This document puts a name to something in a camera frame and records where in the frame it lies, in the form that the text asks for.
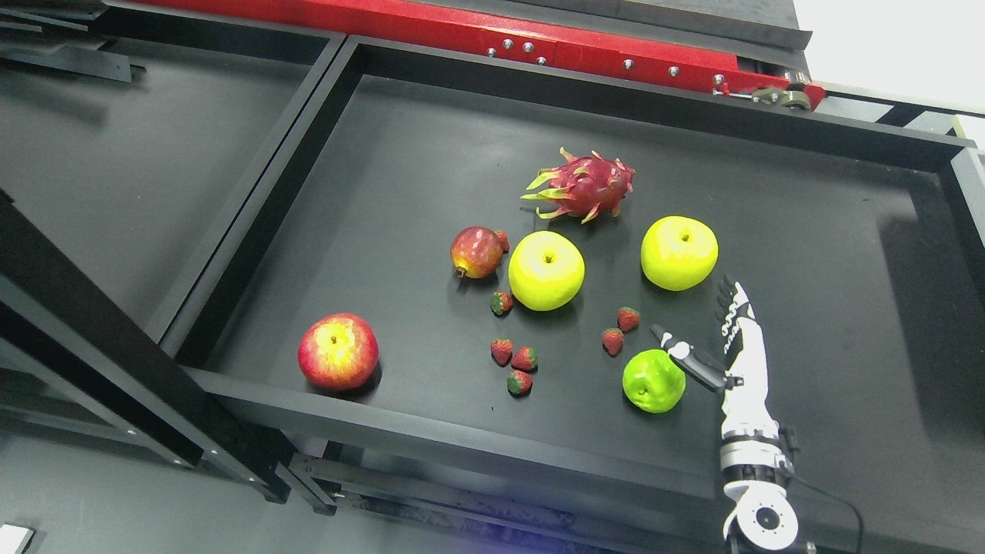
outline green apple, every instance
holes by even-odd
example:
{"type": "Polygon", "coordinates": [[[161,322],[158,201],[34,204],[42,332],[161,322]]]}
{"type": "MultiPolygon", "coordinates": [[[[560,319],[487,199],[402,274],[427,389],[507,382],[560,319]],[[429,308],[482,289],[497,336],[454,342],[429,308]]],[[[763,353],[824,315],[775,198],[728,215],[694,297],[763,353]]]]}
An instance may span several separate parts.
{"type": "Polygon", "coordinates": [[[656,348],[636,354],[623,369],[625,397],[651,414],[661,414],[676,406],[687,382],[670,355],[656,348]]]}
{"type": "Polygon", "coordinates": [[[654,285],[682,291],[711,274],[718,261],[718,239],[707,225],[684,216],[667,216],[650,226],[639,249],[643,274],[654,285]]]}
{"type": "Polygon", "coordinates": [[[553,231],[531,233],[509,257],[509,288],[522,305],[536,312],[567,304],[585,280],[578,247],[553,231]]]}

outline cable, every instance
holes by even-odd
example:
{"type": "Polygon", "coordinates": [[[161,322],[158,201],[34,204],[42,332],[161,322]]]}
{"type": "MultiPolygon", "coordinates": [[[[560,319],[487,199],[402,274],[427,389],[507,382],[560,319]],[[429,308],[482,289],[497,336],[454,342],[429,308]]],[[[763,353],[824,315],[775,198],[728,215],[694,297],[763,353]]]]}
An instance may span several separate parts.
{"type": "Polygon", "coordinates": [[[785,463],[781,463],[781,465],[780,465],[780,472],[783,473],[784,475],[786,475],[787,477],[790,477],[794,481],[797,481],[798,483],[800,483],[800,484],[804,485],[805,487],[811,489],[812,491],[821,493],[821,494],[823,494],[823,495],[825,495],[825,496],[827,496],[827,497],[829,497],[829,498],[831,498],[833,500],[836,500],[836,501],[840,502],[841,504],[844,504],[848,508],[851,508],[852,509],[852,512],[855,513],[855,519],[857,519],[858,522],[859,522],[859,534],[858,534],[858,540],[855,543],[855,554],[862,554],[862,539],[865,536],[865,523],[862,521],[862,513],[859,512],[859,509],[858,508],[855,508],[855,505],[852,504],[852,503],[850,503],[850,502],[848,502],[847,500],[845,500],[843,498],[836,497],[836,496],[832,495],[831,493],[825,491],[821,487],[818,487],[816,485],[812,485],[811,483],[808,483],[800,475],[797,475],[796,473],[794,473],[793,472],[793,469],[791,469],[785,463]]]}

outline pomegranate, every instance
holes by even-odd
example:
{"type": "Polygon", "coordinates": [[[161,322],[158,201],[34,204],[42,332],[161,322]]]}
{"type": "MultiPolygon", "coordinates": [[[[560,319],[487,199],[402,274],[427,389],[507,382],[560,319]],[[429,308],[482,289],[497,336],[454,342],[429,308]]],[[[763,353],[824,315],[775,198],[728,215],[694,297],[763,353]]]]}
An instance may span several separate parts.
{"type": "Polygon", "coordinates": [[[502,246],[492,229],[469,227],[451,242],[451,264],[458,278],[481,279],[493,273],[502,261],[502,246]]]}

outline yellow apple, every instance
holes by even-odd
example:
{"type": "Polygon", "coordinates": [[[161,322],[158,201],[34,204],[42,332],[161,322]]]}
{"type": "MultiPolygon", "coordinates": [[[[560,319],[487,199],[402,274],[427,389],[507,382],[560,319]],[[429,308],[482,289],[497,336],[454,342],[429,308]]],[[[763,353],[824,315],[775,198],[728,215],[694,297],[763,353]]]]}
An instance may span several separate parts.
{"type": "Polygon", "coordinates": [[[718,239],[707,225],[684,216],[658,220],[643,236],[639,262],[646,278],[669,291],[682,291],[711,274],[718,239]]]}
{"type": "Polygon", "coordinates": [[[509,258],[509,288],[522,305],[536,312],[567,304],[585,280],[578,247],[553,231],[531,233],[509,258]]]}

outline white robotic hand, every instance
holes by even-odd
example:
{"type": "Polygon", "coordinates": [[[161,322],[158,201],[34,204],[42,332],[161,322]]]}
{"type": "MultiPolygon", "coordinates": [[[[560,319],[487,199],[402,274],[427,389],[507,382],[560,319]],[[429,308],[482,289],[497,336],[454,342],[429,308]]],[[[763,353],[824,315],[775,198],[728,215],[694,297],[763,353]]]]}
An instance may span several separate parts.
{"type": "Polygon", "coordinates": [[[694,351],[659,325],[650,330],[660,347],[686,373],[713,391],[722,391],[720,461],[724,492],[736,503],[722,529],[730,554],[813,552],[798,543],[797,515],[786,499],[785,469],[792,464],[780,443],[779,425],[766,410],[769,392],[762,329],[742,285],[726,278],[719,304],[727,368],[694,351]]]}

